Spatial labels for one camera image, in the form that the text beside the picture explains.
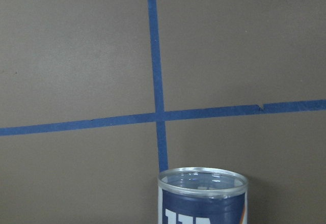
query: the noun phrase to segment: blue label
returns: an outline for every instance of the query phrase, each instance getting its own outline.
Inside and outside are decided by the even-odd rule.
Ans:
[[[162,191],[162,224],[240,224],[246,195],[227,199],[187,197]]]

